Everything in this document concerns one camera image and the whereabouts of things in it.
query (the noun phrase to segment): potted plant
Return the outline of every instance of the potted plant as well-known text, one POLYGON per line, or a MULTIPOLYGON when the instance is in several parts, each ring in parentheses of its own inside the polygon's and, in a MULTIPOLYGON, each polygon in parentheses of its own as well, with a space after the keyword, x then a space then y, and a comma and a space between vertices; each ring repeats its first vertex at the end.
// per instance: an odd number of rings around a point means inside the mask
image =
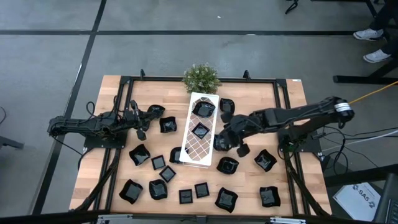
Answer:
POLYGON ((205 65, 192 65, 184 72, 185 78, 182 80, 185 83, 185 88, 188 93, 208 93, 215 94, 217 88, 221 86, 221 82, 217 78, 217 70, 205 65))

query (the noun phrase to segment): white sneaker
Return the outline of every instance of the white sneaker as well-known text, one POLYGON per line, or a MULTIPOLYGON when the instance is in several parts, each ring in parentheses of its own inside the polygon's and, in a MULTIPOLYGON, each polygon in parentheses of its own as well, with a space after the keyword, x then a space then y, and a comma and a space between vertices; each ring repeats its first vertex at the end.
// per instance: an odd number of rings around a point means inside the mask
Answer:
POLYGON ((366 29, 362 31, 357 31, 353 35, 355 39, 358 40, 370 40, 370 41, 375 41, 381 38, 383 35, 384 30, 372 30, 372 29, 366 29))
POLYGON ((386 60, 391 55, 385 54, 382 50, 377 50, 373 53, 367 54, 363 57, 363 60, 369 63, 377 63, 386 60))

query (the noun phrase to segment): checkered tray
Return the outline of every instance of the checkered tray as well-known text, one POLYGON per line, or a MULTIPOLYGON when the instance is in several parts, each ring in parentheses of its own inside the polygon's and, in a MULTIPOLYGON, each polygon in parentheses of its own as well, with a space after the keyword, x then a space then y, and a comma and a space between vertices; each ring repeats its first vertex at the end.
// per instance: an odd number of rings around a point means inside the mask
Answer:
POLYGON ((184 162, 184 164, 200 166, 211 165, 211 154, 213 152, 213 141, 216 129, 218 100, 218 95, 202 93, 191 94, 187 123, 185 124, 185 131, 180 154, 180 161, 184 162), (215 110, 209 118, 201 118, 192 113, 195 105, 201 101, 211 103, 215 106, 215 110), (209 129, 209 131, 202 139, 200 139, 196 134, 193 133, 193 129, 199 123, 209 129))

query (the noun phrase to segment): wooden tabletop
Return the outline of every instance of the wooden tabletop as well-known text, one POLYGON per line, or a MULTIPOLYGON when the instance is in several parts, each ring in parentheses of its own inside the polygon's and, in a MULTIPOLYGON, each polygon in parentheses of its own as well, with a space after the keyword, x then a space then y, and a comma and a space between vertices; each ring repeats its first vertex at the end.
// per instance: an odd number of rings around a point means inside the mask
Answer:
MULTIPOLYGON (((111 111, 113 97, 117 95, 120 76, 106 75, 103 78, 98 100, 96 114, 111 111)), ((303 86, 300 80, 287 80, 291 107, 306 105, 303 86)), ((279 90, 280 100, 284 105, 282 89, 279 90)), ((220 98, 229 98, 235 102, 235 114, 249 114, 255 110, 275 108, 273 87, 266 83, 224 83, 218 88, 220 98)), ((245 139, 251 152, 243 158, 238 157, 236 149, 228 152, 213 151, 211 166, 208 169, 172 164, 169 162, 170 152, 174 147, 181 146, 185 120, 188 113, 190 95, 186 92, 182 82, 155 82, 134 81, 132 99, 137 101, 140 110, 146 111, 150 105, 158 104, 166 108, 163 117, 175 116, 177 132, 160 133, 159 120, 153 120, 146 132, 147 140, 140 141, 136 130, 128 132, 126 147, 121 151, 116 185, 114 189, 111 212, 118 213, 169 213, 169 214, 196 214, 196 215, 228 215, 226 210, 215 205, 220 188, 224 187, 238 194, 235 209, 231 215, 250 216, 288 216, 292 214, 290 205, 289 188, 284 162, 277 156, 276 133, 257 134, 245 139), (149 194, 149 181, 161 179, 159 170, 154 170, 150 159, 140 166, 135 166, 129 157, 129 151, 136 146, 144 144, 150 151, 151 157, 163 155, 166 164, 177 175, 167 184, 168 197, 162 200, 153 200, 149 194), (265 173, 254 162, 254 158, 263 149, 267 149, 276 159, 277 163, 265 173), (216 170, 219 160, 232 157, 239 161, 238 169, 233 175, 225 175, 216 170), (120 198, 119 193, 127 180, 141 184, 144 190, 138 201, 131 205, 120 198), (196 198, 195 184, 207 182, 210 196, 196 198), (280 207, 264 208, 261 206, 259 196, 260 187, 276 186, 281 199, 280 207), (193 203, 179 204, 178 191, 192 189, 193 203)), ((216 133, 223 129, 220 115, 217 115, 216 133)), ((331 213, 326 192, 325 182, 318 159, 311 153, 300 153, 302 159, 305 183, 315 200, 331 213)), ((104 149, 94 149, 81 161, 80 170, 73 191, 70 208, 76 208, 88 196, 98 182, 104 149)), ((108 184, 104 187, 100 208, 104 208, 108 184)), ((296 186, 296 195, 299 210, 302 212, 302 200, 296 186)))

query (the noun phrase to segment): gray floor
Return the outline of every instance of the gray floor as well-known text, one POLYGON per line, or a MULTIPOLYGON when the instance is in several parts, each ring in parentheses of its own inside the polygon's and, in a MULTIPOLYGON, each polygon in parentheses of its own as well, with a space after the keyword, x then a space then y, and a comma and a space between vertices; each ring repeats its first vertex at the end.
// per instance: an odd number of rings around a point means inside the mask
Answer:
MULTIPOLYGON (((289 2, 108 0, 100 30, 357 30, 371 21, 363 3, 301 0, 289 15, 289 2)), ((0 1, 0 29, 91 30, 100 0, 0 1)), ((88 36, 0 35, 0 106, 7 119, 0 135, 25 142, 21 151, 0 151, 0 217, 25 215, 49 154, 50 118, 61 115, 80 66, 88 36)), ((377 85, 335 84, 333 75, 368 75, 380 64, 362 55, 383 42, 361 42, 350 36, 152 35, 97 36, 76 101, 73 117, 85 118, 85 104, 95 101, 103 75, 182 75, 193 63, 209 62, 222 77, 241 77, 244 70, 263 78, 302 79, 309 103, 335 95, 353 100, 377 85)), ((396 88, 353 105, 356 117, 344 132, 360 133, 396 126, 396 88)), ((83 138, 69 134, 65 143, 81 149, 83 138)), ((396 162, 397 140, 380 139, 350 149, 377 165, 396 162)), ((322 141, 327 149, 333 143, 322 141)), ((347 152, 349 168, 372 167, 347 152)), ((78 156, 62 149, 44 213, 64 212, 77 174, 78 156)))

